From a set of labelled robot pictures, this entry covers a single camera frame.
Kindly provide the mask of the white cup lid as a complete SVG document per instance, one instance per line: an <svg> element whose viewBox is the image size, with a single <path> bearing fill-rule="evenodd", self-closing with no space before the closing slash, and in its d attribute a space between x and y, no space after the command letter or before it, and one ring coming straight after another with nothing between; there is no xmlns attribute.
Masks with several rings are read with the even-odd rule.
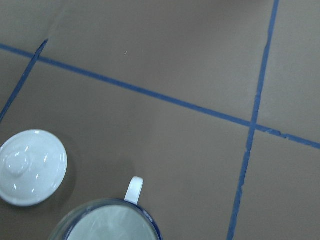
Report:
<svg viewBox="0 0 320 240"><path fill-rule="evenodd" d="M0 198L17 207L37 205L60 187L67 167L66 149L54 134L17 133L0 147Z"/></svg>

